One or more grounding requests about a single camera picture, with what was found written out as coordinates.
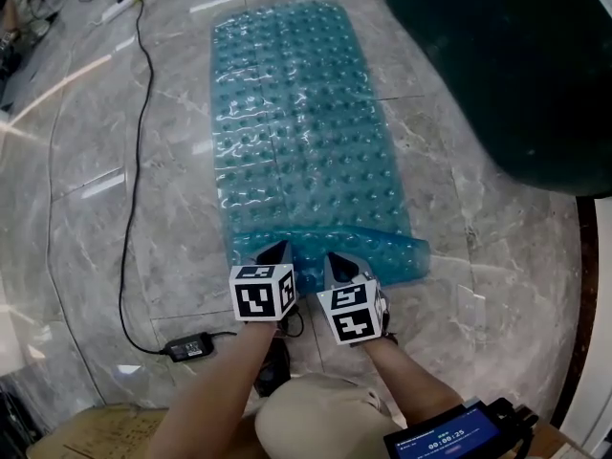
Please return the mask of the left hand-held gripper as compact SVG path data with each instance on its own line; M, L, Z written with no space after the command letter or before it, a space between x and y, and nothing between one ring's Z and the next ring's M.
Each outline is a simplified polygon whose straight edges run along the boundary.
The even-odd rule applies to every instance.
M257 251L246 265L233 266L229 290L238 321L280 321L294 307L297 289L288 240Z

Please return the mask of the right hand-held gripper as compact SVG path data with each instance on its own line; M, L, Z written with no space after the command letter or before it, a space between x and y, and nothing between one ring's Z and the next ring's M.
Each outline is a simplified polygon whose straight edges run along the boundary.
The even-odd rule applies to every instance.
M357 345L386 334L388 305L369 264L344 252L323 261L324 288L317 300L338 345Z

